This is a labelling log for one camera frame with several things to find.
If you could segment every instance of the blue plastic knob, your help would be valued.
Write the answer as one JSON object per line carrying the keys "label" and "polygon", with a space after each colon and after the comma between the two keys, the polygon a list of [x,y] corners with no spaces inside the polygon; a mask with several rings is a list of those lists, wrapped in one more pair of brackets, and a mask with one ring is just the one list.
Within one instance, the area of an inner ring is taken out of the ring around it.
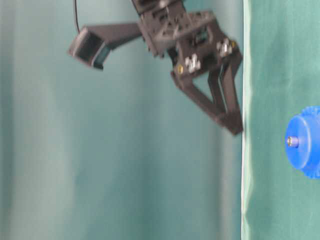
{"label": "blue plastic knob", "polygon": [[320,179],[320,106],[309,106],[294,116],[284,139],[293,167],[311,179]]}

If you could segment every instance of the curtain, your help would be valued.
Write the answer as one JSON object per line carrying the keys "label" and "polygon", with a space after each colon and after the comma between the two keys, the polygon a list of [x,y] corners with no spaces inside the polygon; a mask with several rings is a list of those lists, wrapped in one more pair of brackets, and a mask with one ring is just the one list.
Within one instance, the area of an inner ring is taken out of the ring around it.
{"label": "curtain", "polygon": [[319,10],[318,0],[244,1],[244,240],[319,238],[320,182],[285,153],[290,119],[320,104]]}
{"label": "curtain", "polygon": [[[241,1],[185,4],[213,9],[242,46]],[[127,0],[78,8],[81,26],[138,20]],[[1,239],[239,239],[241,136],[186,98],[141,39],[101,72],[67,55],[75,36],[71,0],[0,0]],[[241,71],[236,86],[241,99]]]}

